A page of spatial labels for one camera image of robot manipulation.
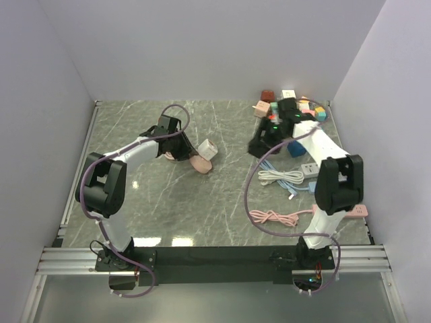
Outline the black cube plug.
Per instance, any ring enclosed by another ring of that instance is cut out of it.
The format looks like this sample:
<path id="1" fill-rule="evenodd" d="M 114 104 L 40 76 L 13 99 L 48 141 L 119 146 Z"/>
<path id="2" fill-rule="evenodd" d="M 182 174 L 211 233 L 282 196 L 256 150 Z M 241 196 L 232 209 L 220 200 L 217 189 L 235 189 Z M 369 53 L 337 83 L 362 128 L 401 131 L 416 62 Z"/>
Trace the black cube plug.
<path id="1" fill-rule="evenodd" d="M 248 153 L 256 158 L 262 158 L 271 148 L 273 143 L 266 140 L 264 136 L 254 136 L 248 142 Z"/>

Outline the light blue power strip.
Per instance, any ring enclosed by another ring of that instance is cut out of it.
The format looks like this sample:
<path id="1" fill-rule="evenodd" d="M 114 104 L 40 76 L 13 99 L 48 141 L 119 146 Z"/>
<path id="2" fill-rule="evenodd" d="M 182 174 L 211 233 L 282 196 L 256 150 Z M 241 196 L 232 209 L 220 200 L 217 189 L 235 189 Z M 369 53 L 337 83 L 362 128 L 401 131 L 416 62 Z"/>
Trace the light blue power strip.
<path id="1" fill-rule="evenodd" d="M 309 193 L 314 194 L 315 190 L 316 190 L 316 187 L 317 187 L 317 183 L 315 181 L 309 182 L 308 183 L 308 191 L 309 191 Z"/>

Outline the maroon patterned cube plug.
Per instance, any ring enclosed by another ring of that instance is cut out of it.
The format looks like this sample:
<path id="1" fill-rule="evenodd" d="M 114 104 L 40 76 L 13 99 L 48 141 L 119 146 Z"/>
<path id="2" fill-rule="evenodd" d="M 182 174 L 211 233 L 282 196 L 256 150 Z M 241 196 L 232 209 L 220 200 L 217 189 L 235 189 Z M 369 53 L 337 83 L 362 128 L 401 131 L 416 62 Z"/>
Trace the maroon patterned cube plug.
<path id="1" fill-rule="evenodd" d="M 261 92 L 261 101 L 264 102 L 274 102 L 275 101 L 275 93 L 271 90 L 263 90 Z"/>

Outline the pink power strip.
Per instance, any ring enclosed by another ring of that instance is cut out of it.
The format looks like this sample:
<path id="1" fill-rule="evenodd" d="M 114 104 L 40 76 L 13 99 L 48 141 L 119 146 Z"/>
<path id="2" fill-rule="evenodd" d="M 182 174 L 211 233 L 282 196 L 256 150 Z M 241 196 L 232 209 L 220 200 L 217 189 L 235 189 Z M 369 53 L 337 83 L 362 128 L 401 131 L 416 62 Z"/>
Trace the pink power strip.
<path id="1" fill-rule="evenodd" d="M 205 155 L 191 155 L 182 159 L 182 162 L 189 162 L 192 167 L 200 174 L 207 174 L 212 169 L 211 160 L 216 156 L 216 153 L 209 153 Z"/>
<path id="2" fill-rule="evenodd" d="M 365 205 L 356 205 L 351 211 L 344 213 L 345 218 L 365 218 L 368 216 L 368 210 Z"/>

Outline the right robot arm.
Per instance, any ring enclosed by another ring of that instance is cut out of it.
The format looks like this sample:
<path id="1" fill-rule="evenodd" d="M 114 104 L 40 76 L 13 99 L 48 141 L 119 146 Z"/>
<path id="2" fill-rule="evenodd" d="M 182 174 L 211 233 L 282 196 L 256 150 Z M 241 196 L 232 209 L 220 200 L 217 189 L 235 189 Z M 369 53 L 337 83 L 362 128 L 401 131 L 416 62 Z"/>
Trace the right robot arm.
<path id="1" fill-rule="evenodd" d="M 296 262 L 311 268 L 331 243 L 339 222 L 364 196 L 364 163 L 336 144 L 309 113 L 301 112 L 297 99 L 284 98 L 262 119 L 255 134 L 258 158 L 278 153 L 288 139 L 299 142 L 319 167 L 314 199 L 317 209 L 299 238 Z"/>

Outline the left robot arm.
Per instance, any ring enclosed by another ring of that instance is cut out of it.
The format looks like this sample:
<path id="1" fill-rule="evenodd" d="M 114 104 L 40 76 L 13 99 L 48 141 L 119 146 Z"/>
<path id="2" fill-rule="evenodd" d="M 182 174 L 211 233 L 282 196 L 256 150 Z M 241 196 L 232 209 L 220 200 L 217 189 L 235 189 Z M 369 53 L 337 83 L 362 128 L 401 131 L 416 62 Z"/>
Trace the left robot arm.
<path id="1" fill-rule="evenodd" d="M 176 161 L 188 160 L 195 149 L 185 135 L 181 121 L 161 115 L 158 123 L 140 134 L 136 140 L 110 153 L 90 153 L 75 191 L 75 199 L 84 214 L 99 226 L 105 244 L 114 250 L 111 263 L 125 271 L 135 261 L 133 238 L 121 219 L 127 176 L 144 162 L 170 153 Z"/>

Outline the white cartoon cube plug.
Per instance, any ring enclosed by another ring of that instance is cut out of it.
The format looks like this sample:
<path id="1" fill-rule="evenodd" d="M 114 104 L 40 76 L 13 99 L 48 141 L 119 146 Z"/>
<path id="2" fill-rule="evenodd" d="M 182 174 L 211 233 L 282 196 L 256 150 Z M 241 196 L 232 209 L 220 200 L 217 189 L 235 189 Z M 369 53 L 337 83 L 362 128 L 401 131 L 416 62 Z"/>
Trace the white cartoon cube plug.
<path id="1" fill-rule="evenodd" d="M 197 151 L 203 159 L 211 161 L 218 154 L 218 147 L 212 141 L 206 139 L 198 146 Z"/>

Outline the white power strip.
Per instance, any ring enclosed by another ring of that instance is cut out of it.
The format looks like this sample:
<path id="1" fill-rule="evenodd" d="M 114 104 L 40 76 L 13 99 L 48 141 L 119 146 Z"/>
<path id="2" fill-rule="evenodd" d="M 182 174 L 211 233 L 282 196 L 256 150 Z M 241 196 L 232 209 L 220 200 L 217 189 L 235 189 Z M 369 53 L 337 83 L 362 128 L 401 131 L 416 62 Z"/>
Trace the white power strip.
<path id="1" fill-rule="evenodd" d="M 306 179 L 317 178 L 319 175 L 319 166 L 316 163 L 302 164 L 300 171 Z"/>

